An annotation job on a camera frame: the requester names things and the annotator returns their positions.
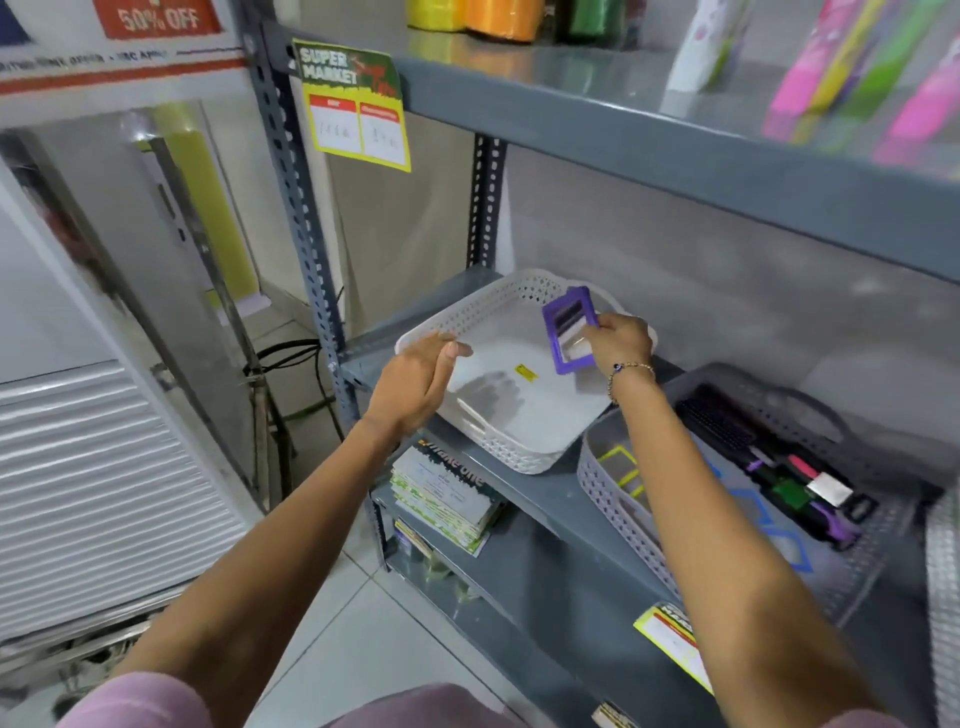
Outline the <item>person's left forearm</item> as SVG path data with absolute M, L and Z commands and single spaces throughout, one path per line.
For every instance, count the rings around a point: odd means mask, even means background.
M 243 728 L 324 586 L 388 456 L 418 427 L 368 412 L 292 495 L 198 577 L 111 678 L 192 690 L 213 728 Z

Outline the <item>person's right forearm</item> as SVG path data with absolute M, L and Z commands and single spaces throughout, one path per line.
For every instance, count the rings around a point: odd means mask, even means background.
M 729 728 L 903 728 L 770 540 L 714 477 L 655 381 L 610 384 L 666 563 Z

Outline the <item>pack of pink green sticks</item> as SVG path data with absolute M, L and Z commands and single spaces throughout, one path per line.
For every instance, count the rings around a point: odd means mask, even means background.
M 761 133 L 960 179 L 960 0 L 824 0 Z

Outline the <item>white perforated plastic tray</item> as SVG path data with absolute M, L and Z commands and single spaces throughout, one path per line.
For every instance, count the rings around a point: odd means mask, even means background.
M 960 479 L 927 511 L 924 550 L 938 728 L 960 728 Z

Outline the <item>red white sale poster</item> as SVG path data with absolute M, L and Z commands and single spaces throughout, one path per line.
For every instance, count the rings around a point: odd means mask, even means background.
M 0 130 L 234 91 L 230 0 L 0 0 Z

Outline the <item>yellow green price label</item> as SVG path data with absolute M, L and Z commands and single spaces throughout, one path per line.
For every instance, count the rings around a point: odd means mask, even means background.
M 304 39 L 292 46 L 314 147 L 411 172 L 402 80 L 390 55 Z

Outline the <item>blue framed small mirror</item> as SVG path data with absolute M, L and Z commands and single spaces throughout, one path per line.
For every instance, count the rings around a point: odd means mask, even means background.
M 701 440 L 695 438 L 694 441 L 714 477 L 733 496 L 748 520 L 768 538 L 794 572 L 799 575 L 812 574 L 813 567 L 806 543 L 786 516 L 762 495 L 759 486 L 734 463 Z

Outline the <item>green framed small mirror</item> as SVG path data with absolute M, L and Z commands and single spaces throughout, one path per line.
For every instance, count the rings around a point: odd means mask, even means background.
M 615 445 L 598 458 L 598 463 L 620 492 L 634 501 L 646 498 L 638 462 L 626 445 Z

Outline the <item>white perforated plastic basket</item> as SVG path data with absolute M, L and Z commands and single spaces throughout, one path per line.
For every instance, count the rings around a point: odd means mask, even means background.
M 400 336 L 400 354 L 428 334 L 453 334 L 472 349 L 458 360 L 438 415 L 522 475 L 550 469 L 612 404 L 593 363 L 558 373 L 543 307 L 586 287 L 601 312 L 627 314 L 594 283 L 542 269 L 498 277 Z

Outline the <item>small silver square item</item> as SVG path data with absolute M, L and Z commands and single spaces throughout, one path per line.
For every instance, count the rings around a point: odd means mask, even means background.
M 816 473 L 806 484 L 806 489 L 832 508 L 841 508 L 856 492 L 827 471 Z

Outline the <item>stack of green label cards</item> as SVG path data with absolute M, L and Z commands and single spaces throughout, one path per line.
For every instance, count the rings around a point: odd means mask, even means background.
M 407 513 L 478 556 L 506 498 L 437 443 L 418 439 L 391 465 L 390 490 Z

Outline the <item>grey metal shelf rack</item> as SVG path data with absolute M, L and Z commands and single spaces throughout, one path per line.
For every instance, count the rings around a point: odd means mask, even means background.
M 761 139 L 771 67 L 660 114 L 666 58 L 412 30 L 405 0 L 230 0 L 345 431 L 389 336 L 495 281 L 509 239 L 620 294 L 666 384 L 713 363 L 795 389 L 935 486 L 843 630 L 885 705 L 938 728 L 926 522 L 960 480 L 960 183 Z M 473 133 L 464 271 L 346 338 L 293 81 L 294 40 L 389 55 L 414 117 Z

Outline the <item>yellow roll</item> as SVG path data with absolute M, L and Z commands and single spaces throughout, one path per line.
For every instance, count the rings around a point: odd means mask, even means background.
M 405 0 L 406 24 L 426 32 L 462 32 L 466 29 L 468 3 L 468 0 Z

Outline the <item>black comb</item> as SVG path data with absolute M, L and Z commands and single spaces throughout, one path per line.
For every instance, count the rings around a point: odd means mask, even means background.
M 720 454 L 746 454 L 759 432 L 734 402 L 712 384 L 700 384 L 674 410 L 687 428 Z

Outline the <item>purple hair clip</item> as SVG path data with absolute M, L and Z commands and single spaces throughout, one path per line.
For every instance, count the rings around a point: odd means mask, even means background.
M 813 520 L 822 527 L 823 540 L 834 552 L 847 552 L 861 539 L 862 528 L 828 504 L 812 500 L 806 506 Z

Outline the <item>yellow red price label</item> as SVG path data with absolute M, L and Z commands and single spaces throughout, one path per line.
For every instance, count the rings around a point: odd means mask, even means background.
M 632 626 L 714 696 L 714 688 L 693 635 L 690 621 L 678 606 L 669 602 L 654 604 L 642 613 Z

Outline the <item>green roll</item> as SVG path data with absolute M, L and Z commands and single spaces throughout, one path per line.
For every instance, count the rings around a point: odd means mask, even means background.
M 626 25 L 626 0 L 558 2 L 558 36 L 571 43 L 612 43 Z

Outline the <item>white bottle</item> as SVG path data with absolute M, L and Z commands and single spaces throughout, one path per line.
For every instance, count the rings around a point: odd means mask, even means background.
M 755 4 L 756 0 L 697 0 L 665 90 L 694 94 L 718 86 L 738 60 Z

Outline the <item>person's right hand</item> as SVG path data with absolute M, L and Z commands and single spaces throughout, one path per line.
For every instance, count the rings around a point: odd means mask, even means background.
M 589 344 L 597 369 L 611 383 L 620 374 L 654 382 L 653 340 L 646 321 L 619 313 L 603 313 L 586 324 L 582 336 Z

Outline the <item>purple framed small mirror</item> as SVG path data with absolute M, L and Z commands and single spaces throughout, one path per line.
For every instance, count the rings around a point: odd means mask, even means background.
M 595 366 L 593 349 L 584 330 L 599 327 L 589 287 L 570 286 L 541 309 L 551 358 L 558 375 Z

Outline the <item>person's left hand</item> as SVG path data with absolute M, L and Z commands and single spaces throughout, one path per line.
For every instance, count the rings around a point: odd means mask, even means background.
M 451 333 L 431 333 L 390 359 L 361 419 L 366 435 L 396 444 L 437 412 L 461 359 L 439 359 L 441 341 L 460 340 Z

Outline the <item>orange roll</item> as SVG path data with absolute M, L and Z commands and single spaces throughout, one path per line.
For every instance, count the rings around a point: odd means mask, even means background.
M 546 0 L 465 0 L 465 28 L 498 42 L 533 43 Z

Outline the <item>person's pink clothing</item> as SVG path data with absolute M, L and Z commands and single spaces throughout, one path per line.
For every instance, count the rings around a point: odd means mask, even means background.
M 55 728 L 214 728 L 211 712 L 186 683 L 134 672 L 82 698 Z M 461 685 L 422 685 L 376 699 L 319 728 L 527 728 Z

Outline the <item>grey perforated plastic basket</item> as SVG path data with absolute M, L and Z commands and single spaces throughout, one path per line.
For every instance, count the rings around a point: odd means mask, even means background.
M 718 388 L 757 430 L 758 442 L 748 452 L 732 456 L 715 452 L 738 467 L 798 530 L 813 568 L 810 574 L 798 575 L 827 617 L 835 625 L 843 625 L 867 597 L 915 524 L 923 498 L 937 495 L 937 489 L 923 479 L 920 466 L 905 455 L 868 443 L 819 400 L 762 381 L 734 366 L 706 365 L 668 381 L 663 392 L 674 408 L 700 384 Z M 693 441 L 701 440 L 688 431 Z M 834 551 L 807 507 L 798 514 L 785 513 L 783 505 L 771 498 L 769 488 L 776 480 L 790 478 L 805 487 L 812 501 L 834 509 L 812 494 L 808 483 L 788 467 L 786 457 L 791 454 L 855 491 L 844 506 L 835 509 L 862 528 L 862 537 L 852 549 Z

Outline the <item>small green square item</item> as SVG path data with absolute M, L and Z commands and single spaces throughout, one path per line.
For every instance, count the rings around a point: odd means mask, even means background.
M 811 503 L 812 496 L 796 480 L 790 477 L 780 477 L 769 488 L 771 499 L 782 505 L 784 513 L 799 514 Z

